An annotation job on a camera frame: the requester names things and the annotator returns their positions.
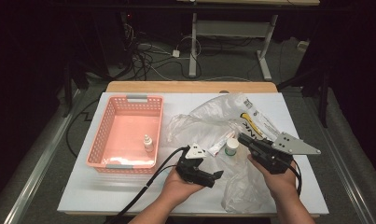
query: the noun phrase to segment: white table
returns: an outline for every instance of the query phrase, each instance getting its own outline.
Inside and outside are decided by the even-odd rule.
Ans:
[[[249,5],[276,5],[307,7],[318,6],[319,0],[196,0],[199,3],[217,3],[217,4],[249,4]],[[266,62],[266,53],[272,40],[272,33],[277,22],[278,15],[272,15],[268,22],[255,21],[204,21],[197,19],[197,13],[193,13],[192,31],[191,31],[191,50],[189,61],[189,76],[196,76],[198,51],[197,35],[219,35],[219,36],[240,36],[240,37],[264,37],[262,50],[257,51],[258,63],[260,65],[263,78],[267,81],[272,80],[269,66]]]
[[[122,210],[138,193],[148,175],[141,178],[131,178],[129,175],[101,174],[86,165],[91,142],[101,120],[105,101],[114,92],[103,94],[92,124],[77,157],[68,184],[60,201],[58,211],[71,215],[115,215]],[[217,97],[221,93],[161,93],[152,94],[164,97],[163,121],[161,128],[164,130],[169,120],[178,114],[188,114],[192,109],[202,103]],[[298,137],[294,124],[285,105],[281,93],[247,93],[248,98],[266,113],[279,128]],[[158,162],[162,162],[176,148],[160,146]],[[170,161],[174,164],[178,155]],[[328,214],[326,203],[323,199],[318,183],[313,174],[313,169],[306,156],[296,156],[303,176],[303,185],[300,198],[310,214],[320,216]],[[130,209],[129,214],[142,211],[159,195],[162,183],[167,176],[162,173],[146,191],[142,198]],[[220,202],[224,195],[224,187],[215,184],[212,189],[203,189],[192,195],[187,201],[180,204],[172,212],[173,216],[253,216],[272,217],[276,215],[273,200],[268,200],[260,209],[252,214],[231,214],[225,212]]]

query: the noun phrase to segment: pink plastic basket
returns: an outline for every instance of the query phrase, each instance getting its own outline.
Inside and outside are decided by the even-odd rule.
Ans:
[[[101,173],[153,174],[158,155],[163,109],[161,96],[109,97],[87,164]],[[145,135],[152,138],[147,152]]]

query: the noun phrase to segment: small bottle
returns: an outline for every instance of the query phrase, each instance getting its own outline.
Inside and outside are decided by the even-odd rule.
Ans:
[[[144,146],[147,152],[153,151],[153,141],[147,134],[145,134]]]
[[[225,153],[228,156],[234,156],[237,152],[237,148],[240,145],[237,139],[229,138],[226,142]]]

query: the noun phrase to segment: table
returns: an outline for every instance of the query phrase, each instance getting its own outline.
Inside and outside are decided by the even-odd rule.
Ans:
[[[161,94],[164,97],[164,111],[162,130],[172,116],[185,113],[205,102],[221,95],[220,91],[229,92],[257,92],[247,93],[249,99],[255,99],[259,108],[263,108],[271,118],[275,118],[275,124],[281,130],[297,136],[293,121],[287,112],[284,98],[277,93],[272,83],[248,83],[248,82],[111,82],[104,93],[97,111],[93,117],[82,149],[68,180],[58,211],[71,215],[101,215],[112,216],[120,211],[136,195],[150,176],[142,175],[132,179],[128,175],[109,175],[97,173],[85,161],[89,153],[91,141],[95,135],[101,112],[104,111],[105,100],[109,95],[116,92],[140,92]],[[173,102],[183,102],[183,106],[175,106]],[[175,150],[160,146],[158,161],[168,156],[170,151]],[[328,213],[327,206],[318,187],[310,163],[306,156],[295,157],[303,173],[303,189],[301,199],[313,216]],[[161,173],[153,185],[146,191],[142,198],[132,207],[129,215],[135,215],[142,211],[148,204],[159,195],[161,185],[167,174]],[[180,204],[172,212],[172,216],[195,216],[195,217],[271,217],[276,216],[273,200],[263,204],[262,207],[252,214],[226,213],[220,205],[224,189],[203,189],[192,195],[187,201]]]
[[[249,5],[292,5],[292,6],[318,6],[319,0],[197,0],[199,3],[219,3],[219,4],[249,4]],[[278,15],[272,15],[269,22],[253,22],[253,21],[203,21],[197,19],[197,13],[193,13],[192,32],[191,32],[191,49],[189,72],[190,77],[196,76],[196,65],[198,60],[198,52],[196,44],[197,35],[223,35],[223,36],[241,36],[241,37],[264,37],[264,45],[262,50],[257,51],[258,62],[265,80],[271,81],[269,66],[266,62],[266,53],[272,40],[272,33],[277,22]]]

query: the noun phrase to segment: clear plastic bag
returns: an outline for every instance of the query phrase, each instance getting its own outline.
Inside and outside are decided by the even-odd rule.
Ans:
[[[167,147],[181,147],[199,144],[208,149],[228,133],[246,133],[262,139],[242,118],[251,104],[243,93],[225,94],[207,101],[188,115],[172,118],[165,129]],[[249,151],[240,145],[234,156],[228,156],[222,147],[215,157],[208,156],[201,164],[201,170],[213,173],[223,170],[216,185],[222,185],[225,194],[222,206],[227,212],[252,213],[270,199],[270,193],[260,171],[246,158]]]
[[[227,183],[222,207],[231,213],[253,213],[271,198],[263,175],[249,161]]]

